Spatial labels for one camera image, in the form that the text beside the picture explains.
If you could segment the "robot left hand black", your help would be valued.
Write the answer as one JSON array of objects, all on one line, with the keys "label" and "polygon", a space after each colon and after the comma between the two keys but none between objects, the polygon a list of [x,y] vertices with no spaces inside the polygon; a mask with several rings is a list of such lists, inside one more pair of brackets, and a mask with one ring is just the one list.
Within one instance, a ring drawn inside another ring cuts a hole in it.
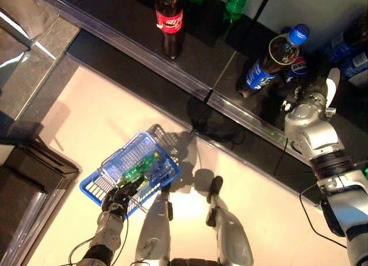
[{"label": "robot left hand black", "polygon": [[137,189],[143,181],[142,176],[134,182],[127,182],[111,189],[102,201],[102,212],[109,212],[124,221],[127,217],[129,198],[137,194]]}]

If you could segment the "robot right hand black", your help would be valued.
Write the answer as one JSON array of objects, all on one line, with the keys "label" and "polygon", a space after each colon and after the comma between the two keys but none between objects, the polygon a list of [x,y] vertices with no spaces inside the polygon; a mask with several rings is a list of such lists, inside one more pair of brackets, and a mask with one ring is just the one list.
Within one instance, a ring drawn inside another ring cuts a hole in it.
[{"label": "robot right hand black", "polygon": [[297,89],[294,91],[294,95],[296,98],[296,104],[300,103],[303,99],[313,95],[317,95],[317,98],[322,99],[324,102],[327,102],[327,83],[326,78],[317,76],[312,80],[302,80]]}]

